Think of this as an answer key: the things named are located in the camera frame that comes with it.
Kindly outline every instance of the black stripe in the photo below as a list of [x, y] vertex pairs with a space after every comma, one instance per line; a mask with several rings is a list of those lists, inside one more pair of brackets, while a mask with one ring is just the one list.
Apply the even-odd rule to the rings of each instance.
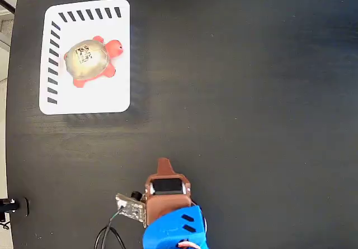
[[111, 11], [110, 11], [110, 9], [108, 7], [105, 8], [105, 11], [106, 11], [106, 13], [108, 15], [108, 18], [112, 18]]
[[51, 73], [51, 74], [55, 74], [56, 76], [58, 76], [58, 73], [57, 73], [55, 70], [51, 69], [50, 67], [48, 68], [48, 72]]
[[47, 88], [47, 92], [53, 93], [53, 94], [57, 94], [57, 91], [54, 90], [53, 88]]
[[91, 10], [86, 10], [86, 12], [87, 12], [89, 18], [93, 20], [93, 16], [92, 16]]
[[70, 16], [70, 18], [71, 18], [73, 21], [76, 21], [76, 19], [74, 18], [74, 15], [73, 15], [73, 13], [72, 13], [72, 11], [68, 11], [67, 13], [68, 13], [68, 15]]
[[184, 225], [183, 229], [185, 229], [186, 231], [189, 231], [191, 233], [196, 232], [196, 229], [193, 227], [190, 227], [189, 225]]
[[121, 17], [121, 12], [119, 10], [119, 7], [115, 7], [114, 10], [116, 11], [117, 13], [117, 17], [120, 18]]
[[47, 78], [47, 81], [52, 83], [52, 84], [55, 84], [55, 85], [58, 85], [57, 81], [56, 80], [53, 80], [52, 78], [48, 77]]
[[58, 57], [59, 55], [58, 55], [58, 53], [57, 52], [55, 52], [55, 51], [53, 51], [52, 49], [50, 49], [50, 53], [52, 54], [52, 55], [55, 55], [56, 57]]
[[50, 43], [53, 44], [56, 48], [59, 48], [60, 46], [52, 39], [50, 39]]
[[54, 64], [55, 66], [58, 66], [58, 62], [55, 62], [54, 60], [52, 60], [51, 58], [49, 58], [49, 63]]
[[78, 11], [77, 11], [77, 14], [78, 14], [78, 16], [81, 18], [81, 20], [84, 21], [84, 17], [83, 17], [83, 15], [82, 15], [81, 10], [78, 10]]
[[50, 97], [47, 97], [47, 102], [50, 102], [52, 104], [57, 104], [57, 101], [52, 99], [52, 98], [50, 98]]
[[65, 15], [63, 15], [62, 12], [61, 12], [61, 13], [58, 13], [58, 15], [60, 15], [60, 17], [62, 18], [62, 20], [63, 20], [64, 22], [67, 22], [67, 20], [66, 20], [66, 18], [65, 18]]
[[58, 34], [56, 34], [53, 30], [51, 30], [51, 34], [55, 37], [57, 37], [58, 39], [60, 39], [60, 36]]
[[194, 222], [194, 218], [193, 218], [193, 217], [190, 217], [190, 216], [188, 216], [188, 215], [186, 215], [186, 214], [183, 214], [183, 215], [181, 216], [181, 218], [183, 218], [183, 219], [185, 219], [185, 220], [187, 220], [187, 221], [189, 221], [189, 222]]
[[97, 15], [100, 19], [103, 19], [101, 10], [99, 8], [96, 8]]
[[54, 26], [57, 30], [61, 31], [60, 26], [58, 26], [56, 23], [52, 22], [52, 26]]

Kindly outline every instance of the white floor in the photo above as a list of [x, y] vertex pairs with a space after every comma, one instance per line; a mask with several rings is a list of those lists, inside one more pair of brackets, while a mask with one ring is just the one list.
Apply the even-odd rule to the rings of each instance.
[[[1, 32], [11, 37], [12, 23], [6, 22]], [[0, 54], [0, 73], [7, 76], [8, 52], [2, 50]], [[5, 115], [6, 115], [6, 87], [7, 79], [0, 81], [0, 199], [7, 198], [6, 162], [5, 162]], [[6, 230], [0, 226], [0, 249], [12, 249], [11, 229]]]
[[[0, 198], [7, 197], [6, 163], [5, 163], [5, 110], [6, 110], [7, 79], [0, 81]], [[0, 226], [0, 249], [11, 249], [11, 229], [6, 230]]]

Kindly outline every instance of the turtle shell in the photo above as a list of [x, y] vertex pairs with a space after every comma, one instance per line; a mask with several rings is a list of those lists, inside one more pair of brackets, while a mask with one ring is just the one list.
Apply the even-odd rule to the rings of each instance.
[[91, 79], [101, 74], [108, 66], [110, 57], [104, 46], [96, 40], [82, 41], [67, 52], [67, 71], [74, 79]]

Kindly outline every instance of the white tray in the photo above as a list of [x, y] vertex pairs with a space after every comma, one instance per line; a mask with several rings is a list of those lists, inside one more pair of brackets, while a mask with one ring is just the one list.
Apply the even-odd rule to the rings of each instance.
[[[126, 0], [60, 4], [47, 9], [40, 66], [40, 110], [47, 115], [123, 112], [130, 104], [130, 19]], [[73, 85], [63, 55], [76, 43], [100, 35], [119, 40], [123, 53], [111, 60], [116, 74]]]

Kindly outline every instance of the wire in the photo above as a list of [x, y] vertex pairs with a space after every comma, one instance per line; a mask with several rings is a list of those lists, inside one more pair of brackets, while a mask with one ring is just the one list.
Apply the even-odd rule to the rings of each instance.
[[111, 227], [112, 225], [112, 221], [113, 219], [119, 215], [119, 213], [122, 211], [122, 207], [110, 218], [107, 226], [105, 226], [104, 228], [102, 228], [100, 230], [100, 232], [98, 233], [97, 237], [96, 237], [96, 241], [95, 241], [95, 246], [94, 246], [94, 249], [97, 249], [98, 248], [98, 243], [100, 242], [100, 238], [101, 236], [103, 235], [103, 239], [102, 239], [102, 243], [101, 243], [101, 249], [105, 249], [105, 246], [106, 246], [106, 240], [107, 240], [107, 235], [110, 232], [113, 233], [113, 235], [116, 237], [119, 245], [122, 247], [122, 249], [126, 249], [125, 245], [124, 245], [124, 242], [122, 241], [121, 237], [119, 236], [118, 232], [116, 231], [115, 228]]
[[178, 243], [178, 247], [179, 248], [194, 248], [194, 249], [201, 249], [199, 245], [197, 245], [196, 243], [193, 242], [189, 242], [189, 241], [183, 241]]
[[10, 221], [6, 222], [5, 224], [0, 223], [0, 225], [2, 225], [3, 229], [6, 229], [8, 231], [10, 229], [9, 226], [8, 226], [9, 223], [10, 223]]

